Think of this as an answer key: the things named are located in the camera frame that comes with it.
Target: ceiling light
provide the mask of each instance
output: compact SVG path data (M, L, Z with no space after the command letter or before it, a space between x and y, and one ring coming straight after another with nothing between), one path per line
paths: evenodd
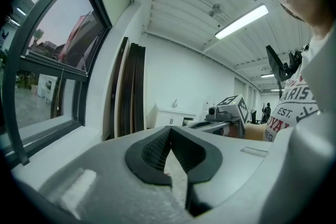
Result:
M256 19L259 19L266 14L268 14L268 9L264 4L262 4L261 6L253 9L251 12L243 15L241 18L235 20L233 23L224 27L222 30L218 31L215 37L218 39L225 38L226 36L232 34L234 31L241 29L242 27L248 25L249 23L252 23Z
M23 15L25 15L26 16L26 14L21 10L21 9L19 9L19 8L16 8L19 12L21 12Z
M266 74L266 75L261 75L262 78L270 78L274 77L274 74Z
M14 21L13 19L10 19L9 20L12 24L15 24L15 25L17 25L17 26L20 26L20 24L18 24L16 21Z

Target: tree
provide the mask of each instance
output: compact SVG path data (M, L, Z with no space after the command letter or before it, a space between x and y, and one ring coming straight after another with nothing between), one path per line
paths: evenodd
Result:
M34 43L36 44L43 36L44 31L38 28L34 33Z

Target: ceiling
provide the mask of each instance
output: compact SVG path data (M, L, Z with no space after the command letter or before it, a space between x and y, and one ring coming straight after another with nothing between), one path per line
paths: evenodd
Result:
M209 15L214 4L223 12ZM222 40L216 32L239 16L265 4L269 14ZM309 27L291 16L278 0L146 0L144 30L207 55L234 70L261 90L277 88L276 80L262 79L271 72L265 47L271 45L282 61L288 52L310 41Z

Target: cabinet door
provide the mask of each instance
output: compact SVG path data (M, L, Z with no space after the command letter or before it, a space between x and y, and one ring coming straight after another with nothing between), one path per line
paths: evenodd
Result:
M170 115L159 114L156 118L155 127L171 125L172 117Z
M183 117L173 116L172 126L182 126L183 124Z

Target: person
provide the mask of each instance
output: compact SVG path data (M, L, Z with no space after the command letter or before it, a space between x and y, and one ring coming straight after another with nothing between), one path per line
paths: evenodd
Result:
M300 120L318 112L316 101L301 75L302 69L318 53L329 39L335 38L335 15L328 0L279 0L291 16L306 22L312 30L312 38L302 52L302 63L286 86L266 124L247 124L245 138L273 142L277 133L294 127ZM237 137L237 127L230 126L231 137Z
M265 121L264 122L268 122L268 119L271 115L271 107L270 107L270 103L267 103L267 107L264 108L264 115L265 115Z

